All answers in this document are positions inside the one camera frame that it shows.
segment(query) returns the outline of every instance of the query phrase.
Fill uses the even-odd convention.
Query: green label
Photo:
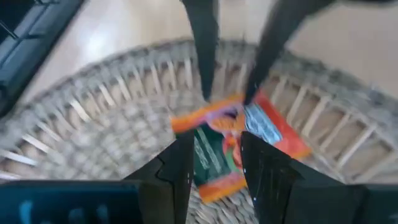
[[[196,128],[193,179],[197,186],[231,173],[223,153],[223,139],[207,124]]]

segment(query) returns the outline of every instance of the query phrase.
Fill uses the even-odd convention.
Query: snack bag
[[[177,137],[195,129],[193,179],[205,203],[246,186],[239,150],[242,131],[261,137],[295,159],[310,154],[310,148],[265,95],[257,94],[244,108],[242,100],[241,95],[235,95],[171,120]]]

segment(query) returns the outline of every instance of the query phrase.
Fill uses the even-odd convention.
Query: black robotic claw
[[[290,36],[301,23],[336,0],[277,0],[271,10],[257,50],[254,67],[246,85],[244,104],[251,102],[257,88],[268,77],[269,69],[283,50]],[[390,3],[394,0],[349,0],[349,2]],[[211,95],[218,38],[217,0],[182,0],[191,23],[197,48],[203,97]]]
[[[261,224],[396,223],[398,186],[345,185],[244,132],[245,178]]]

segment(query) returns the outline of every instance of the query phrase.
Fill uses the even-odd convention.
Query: wicker basket
[[[220,41],[212,100],[243,90],[256,46]],[[206,105],[191,40],[134,49],[83,69],[3,120],[0,181],[122,179],[174,139],[169,116]],[[313,154],[342,182],[397,182],[390,99],[350,75],[285,52],[263,86]],[[246,189],[204,205],[190,223],[257,223]]]

